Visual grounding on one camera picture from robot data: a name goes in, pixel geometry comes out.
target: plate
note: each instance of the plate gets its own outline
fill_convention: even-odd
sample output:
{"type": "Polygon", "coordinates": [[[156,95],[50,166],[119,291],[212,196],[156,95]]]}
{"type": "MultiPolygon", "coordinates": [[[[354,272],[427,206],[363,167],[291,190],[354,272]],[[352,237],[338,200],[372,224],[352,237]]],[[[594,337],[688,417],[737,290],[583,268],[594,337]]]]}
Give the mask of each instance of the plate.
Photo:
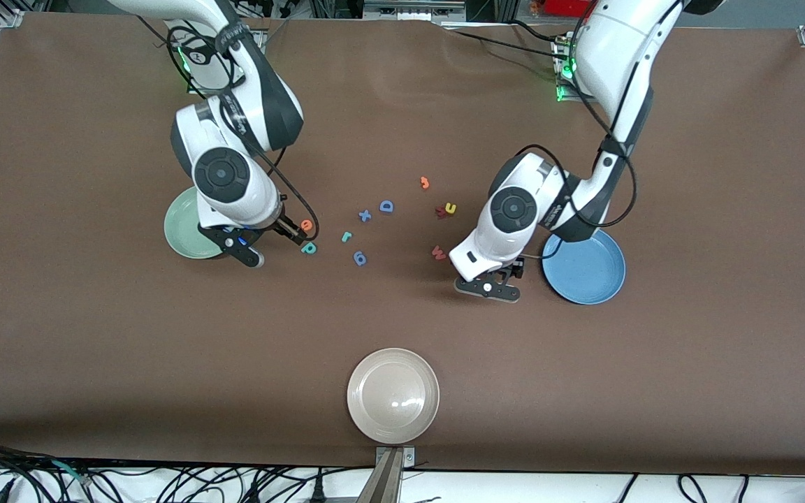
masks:
{"type": "Polygon", "coordinates": [[[211,258],[223,251],[217,243],[198,232],[198,189],[188,188],[179,194],[164,217],[166,242],[176,254],[186,258],[211,258]]]}
{"type": "Polygon", "coordinates": [[[562,242],[553,235],[546,241],[542,271],[552,289],[578,305],[599,305],[616,296],[626,280],[626,260],[616,241],[601,229],[592,238],[562,242]]]}
{"type": "Polygon", "coordinates": [[[416,439],[437,417],[439,404],[434,369],[406,349],[371,353],[349,378],[349,416],[375,442],[404,444],[416,439]]]}

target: white floor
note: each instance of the white floor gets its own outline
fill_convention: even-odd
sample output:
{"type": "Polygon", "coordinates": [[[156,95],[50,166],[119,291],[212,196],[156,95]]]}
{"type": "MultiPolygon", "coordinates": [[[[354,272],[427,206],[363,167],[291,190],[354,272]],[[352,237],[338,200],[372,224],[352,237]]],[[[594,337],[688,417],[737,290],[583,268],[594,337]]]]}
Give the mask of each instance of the white floor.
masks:
{"type": "MultiPolygon", "coordinates": [[[[124,470],[127,474],[142,470],[124,470]]],[[[213,478],[221,469],[202,474],[202,478],[213,478]]],[[[289,472],[294,477],[305,478],[315,474],[315,469],[300,468],[289,472]]],[[[356,470],[328,475],[325,478],[325,494],[327,497],[355,497],[370,474],[370,470],[356,470]]],[[[60,496],[57,484],[47,474],[36,474],[55,499],[60,496]]],[[[122,476],[108,474],[110,480],[120,491],[125,503],[156,503],[175,471],[159,470],[143,476],[122,476]]],[[[243,477],[243,489],[249,487],[253,472],[243,477]]],[[[0,490],[12,478],[0,475],[0,490]]],[[[629,481],[628,474],[490,474],[490,472],[406,472],[402,483],[402,503],[424,503],[435,499],[439,503],[498,503],[498,502],[543,502],[543,503],[614,503],[619,500],[623,488],[629,481]]],[[[741,489],[741,477],[697,476],[706,500],[710,503],[733,503],[737,501],[741,489]]],[[[291,481],[278,481],[261,494],[262,503],[268,503],[278,491],[287,488],[291,481]]],[[[188,483],[169,501],[187,500],[201,487],[199,483],[188,483]]],[[[219,484],[223,490],[224,501],[234,502],[239,499],[242,484],[240,481],[227,481],[219,484]]],[[[699,496],[689,483],[689,495],[697,501],[699,496]]],[[[70,501],[86,501],[80,487],[76,483],[68,488],[70,501]]],[[[275,501],[284,502],[288,493],[282,493],[275,501]]],[[[300,503],[309,501],[312,495],[312,483],[307,484],[289,501],[300,503]]],[[[92,487],[95,501],[108,501],[105,495],[92,487]]],[[[18,479],[10,493],[9,503],[35,503],[36,494],[27,481],[18,479]]],[[[201,493],[192,500],[194,502],[223,503],[223,496],[216,490],[201,493]]],[[[636,480],[626,501],[652,503],[689,503],[680,493],[675,475],[642,475],[636,480]]],[[[745,503],[805,503],[804,477],[751,477],[744,497],[745,503]]]]}

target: white plate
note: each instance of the white plate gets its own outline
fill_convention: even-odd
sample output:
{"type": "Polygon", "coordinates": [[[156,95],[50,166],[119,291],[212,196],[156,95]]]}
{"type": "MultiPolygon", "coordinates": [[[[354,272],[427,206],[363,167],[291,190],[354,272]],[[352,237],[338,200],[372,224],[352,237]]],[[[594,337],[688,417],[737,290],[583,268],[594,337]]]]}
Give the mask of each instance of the white plate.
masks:
{"type": "Polygon", "coordinates": [[[366,356],[352,372],[347,407],[370,439],[404,444],[428,429],[437,416],[440,386],[434,369],[406,349],[391,347],[366,356]]]}

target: blue plate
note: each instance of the blue plate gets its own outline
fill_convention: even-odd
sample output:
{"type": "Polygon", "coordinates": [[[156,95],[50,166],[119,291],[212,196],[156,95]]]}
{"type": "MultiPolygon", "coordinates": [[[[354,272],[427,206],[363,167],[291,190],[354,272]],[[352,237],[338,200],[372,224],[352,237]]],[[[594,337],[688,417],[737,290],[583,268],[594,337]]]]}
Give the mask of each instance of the blue plate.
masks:
{"type": "Polygon", "coordinates": [[[546,241],[542,271],[552,289],[578,305],[599,305],[616,296],[626,280],[626,260],[611,236],[601,229],[586,241],[546,241]]]}

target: brown tabletop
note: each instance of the brown tabletop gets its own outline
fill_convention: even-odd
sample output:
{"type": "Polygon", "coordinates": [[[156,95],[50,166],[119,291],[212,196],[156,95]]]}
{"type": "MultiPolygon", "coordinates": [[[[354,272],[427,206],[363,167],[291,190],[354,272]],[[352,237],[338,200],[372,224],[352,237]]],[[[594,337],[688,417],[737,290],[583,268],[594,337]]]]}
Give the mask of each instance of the brown tabletop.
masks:
{"type": "MultiPolygon", "coordinates": [[[[470,232],[519,147],[590,172],[603,133],[556,102],[541,55],[425,22],[288,22],[268,54],[306,125],[282,168],[322,234],[313,256],[267,235],[265,267],[249,270],[166,244],[166,208],[191,186],[169,128],[195,98],[154,42],[130,16],[68,14],[28,14],[0,39],[0,443],[366,465],[347,380],[371,351],[405,347],[440,382],[437,420],[413,442],[428,467],[805,472],[792,31],[671,35],[633,156],[639,203],[610,229],[626,283],[598,306],[558,297],[532,261],[516,305],[463,296],[431,256],[470,232]],[[378,214],[382,200],[396,211],[378,214]],[[447,201],[456,216],[437,220],[447,201]]],[[[624,182],[613,213],[628,197],[624,182]]]]}

